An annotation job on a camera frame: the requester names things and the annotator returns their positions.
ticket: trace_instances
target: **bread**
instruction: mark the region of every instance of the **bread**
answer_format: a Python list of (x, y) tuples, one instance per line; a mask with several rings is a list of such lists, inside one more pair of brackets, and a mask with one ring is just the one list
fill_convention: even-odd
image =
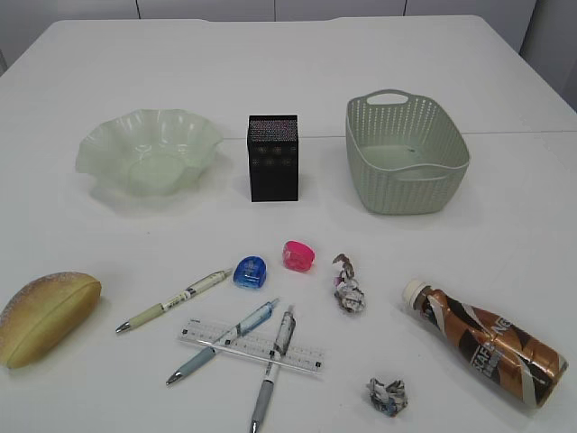
[(100, 299), (100, 281), (79, 272), (34, 280), (0, 315), (0, 364), (23, 367), (43, 357), (87, 318)]

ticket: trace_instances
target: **ballpoint pen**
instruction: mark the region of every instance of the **ballpoint pen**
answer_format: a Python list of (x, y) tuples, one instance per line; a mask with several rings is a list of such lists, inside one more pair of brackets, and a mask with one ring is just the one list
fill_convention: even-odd
[[(279, 333), (277, 334), (277, 339), (274, 342), (274, 346), (270, 351), (270, 359), (278, 361), (287, 353), (289, 349), (290, 339), (295, 331), (295, 326), (297, 322), (292, 315), (293, 306), (288, 307), (282, 317), (282, 322), (280, 322)], [(272, 390), (274, 389), (274, 382), (277, 380), (279, 375), (280, 366), (278, 364), (269, 363), (267, 369), (264, 373), (264, 379), (262, 379), (261, 390), (259, 391), (259, 397), (256, 400), (256, 405), (254, 406), (254, 412), (252, 413), (251, 429), (250, 433), (256, 433), (264, 421), (264, 416), (267, 413), (267, 408), (269, 407), (270, 396), (272, 395)]]
[[(215, 345), (230, 345), (234, 340), (241, 336), (245, 336), (258, 325), (265, 322), (272, 316), (272, 311), (279, 303), (279, 298), (276, 298), (270, 302), (265, 303), (256, 309), (250, 316), (243, 319), (234, 327), (231, 327), (228, 331), (222, 334), (214, 342)], [(187, 363), (181, 365), (179, 369), (170, 376), (166, 381), (167, 385), (177, 382), (188, 375), (192, 374), (208, 361), (213, 359), (218, 353), (218, 349), (213, 347), (205, 347), (196, 356), (190, 359)]]
[(156, 304), (150, 307), (146, 311), (143, 311), (138, 316), (134, 316), (129, 320), (125, 321), (120, 327), (116, 329), (116, 334), (121, 334), (129, 329), (135, 329), (140, 325), (144, 325), (146, 322), (163, 315), (170, 309), (176, 307), (179, 303), (184, 302), (194, 298), (197, 294), (202, 293), (205, 290), (210, 289), (221, 281), (226, 280), (226, 278), (233, 273), (233, 269), (227, 269), (225, 271), (219, 271), (211, 273), (202, 280), (195, 282), (194, 284), (186, 287), (181, 293), (170, 298), (164, 304)]

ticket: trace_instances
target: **crumpled paper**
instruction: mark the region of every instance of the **crumpled paper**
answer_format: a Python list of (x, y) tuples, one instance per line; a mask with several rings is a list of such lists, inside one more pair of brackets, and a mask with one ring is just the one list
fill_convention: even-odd
[(396, 416), (408, 405), (405, 394), (405, 383), (401, 380), (395, 381), (388, 386), (372, 378), (367, 383), (367, 388), (371, 392), (372, 405), (379, 412), (383, 412), (390, 417)]
[(360, 313), (366, 303), (364, 293), (359, 289), (359, 283), (354, 279), (354, 269), (349, 258), (340, 253), (333, 264), (341, 267), (339, 275), (334, 278), (334, 295), (339, 300), (339, 305), (349, 313)]

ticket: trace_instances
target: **glass bowl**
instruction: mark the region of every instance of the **glass bowl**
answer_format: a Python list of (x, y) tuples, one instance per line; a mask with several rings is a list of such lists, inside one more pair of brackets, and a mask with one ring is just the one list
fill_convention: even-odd
[(92, 131), (80, 143), (76, 171), (132, 195), (169, 195), (198, 178), (222, 140), (200, 115), (137, 110)]

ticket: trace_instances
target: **pencil sharpener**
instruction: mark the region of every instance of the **pencil sharpener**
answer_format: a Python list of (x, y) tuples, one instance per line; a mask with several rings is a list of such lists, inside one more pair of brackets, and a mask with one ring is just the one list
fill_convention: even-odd
[(282, 250), (282, 262), (292, 271), (306, 272), (313, 265), (315, 252), (305, 244), (288, 241)]
[(261, 257), (252, 255), (238, 263), (233, 281), (237, 286), (260, 289), (267, 278), (267, 265)]
[(251, 115), (246, 142), (252, 201), (297, 201), (297, 116)]

